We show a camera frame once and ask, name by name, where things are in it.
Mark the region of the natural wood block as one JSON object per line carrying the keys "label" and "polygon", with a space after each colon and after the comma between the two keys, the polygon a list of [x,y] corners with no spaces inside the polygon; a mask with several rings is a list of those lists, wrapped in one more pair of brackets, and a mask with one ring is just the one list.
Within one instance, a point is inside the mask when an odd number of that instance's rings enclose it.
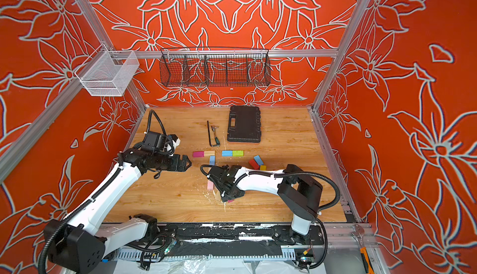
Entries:
{"label": "natural wood block", "polygon": [[214,199],[215,199],[216,201],[219,201],[219,202],[222,201],[222,200],[221,200],[221,195],[220,195],[219,192],[217,192],[216,190],[214,190],[214,191],[213,191],[213,194],[214,194]]}
{"label": "natural wood block", "polygon": [[215,156],[215,154],[216,154],[215,151],[204,151],[204,156],[205,157]]}

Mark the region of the pink block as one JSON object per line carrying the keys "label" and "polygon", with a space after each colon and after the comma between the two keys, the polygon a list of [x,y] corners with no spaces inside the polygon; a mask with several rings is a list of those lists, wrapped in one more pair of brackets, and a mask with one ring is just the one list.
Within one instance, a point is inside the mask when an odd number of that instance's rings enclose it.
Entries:
{"label": "pink block", "polygon": [[214,189],[214,184],[211,181],[207,182],[207,190],[212,191]]}

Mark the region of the green block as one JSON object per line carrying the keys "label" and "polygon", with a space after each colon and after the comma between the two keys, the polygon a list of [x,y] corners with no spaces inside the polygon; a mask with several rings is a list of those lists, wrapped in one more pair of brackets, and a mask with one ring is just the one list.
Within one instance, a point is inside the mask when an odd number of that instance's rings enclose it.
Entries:
{"label": "green block", "polygon": [[244,151],[232,151],[232,156],[233,157],[243,157],[244,156]]}

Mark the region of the black plastic tool case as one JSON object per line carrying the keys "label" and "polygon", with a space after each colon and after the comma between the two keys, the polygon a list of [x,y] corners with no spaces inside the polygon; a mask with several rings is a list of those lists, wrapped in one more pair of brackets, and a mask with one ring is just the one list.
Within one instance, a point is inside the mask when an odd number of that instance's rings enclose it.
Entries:
{"label": "black plastic tool case", "polygon": [[261,112],[258,106],[231,106],[227,128],[228,142],[260,143]]}

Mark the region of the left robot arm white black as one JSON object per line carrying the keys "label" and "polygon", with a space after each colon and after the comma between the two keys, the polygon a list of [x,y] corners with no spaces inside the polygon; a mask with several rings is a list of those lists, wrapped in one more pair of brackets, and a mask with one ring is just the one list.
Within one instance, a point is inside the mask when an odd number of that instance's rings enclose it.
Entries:
{"label": "left robot arm white black", "polygon": [[106,216],[124,193],[142,175],[155,172],[185,172],[192,165],[186,155],[176,153],[180,139],[166,130],[151,130],[151,110],[145,136],[130,149],[118,153],[112,171],[77,208],[62,220],[51,220],[43,230],[45,245],[39,255],[38,272],[44,274],[47,264],[53,263],[78,274],[91,272],[105,256],[135,241],[147,242],[142,250],[160,237],[157,219],[138,214],[125,223],[110,229],[101,229]]}

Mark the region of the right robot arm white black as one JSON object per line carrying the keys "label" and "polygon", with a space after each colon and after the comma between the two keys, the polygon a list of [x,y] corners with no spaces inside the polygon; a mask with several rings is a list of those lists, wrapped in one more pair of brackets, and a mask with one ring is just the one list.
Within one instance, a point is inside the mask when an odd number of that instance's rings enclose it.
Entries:
{"label": "right robot arm white black", "polygon": [[300,258],[294,264],[299,269],[311,270],[324,263],[329,242],[319,215],[337,205],[341,199],[340,189],[332,179],[320,173],[304,171],[293,164],[276,171],[240,165],[201,165],[200,171],[217,188],[223,202],[242,198],[247,191],[268,193],[280,197],[293,213],[291,230],[294,233],[306,236],[311,224],[317,223],[324,240],[321,258],[316,262]]}

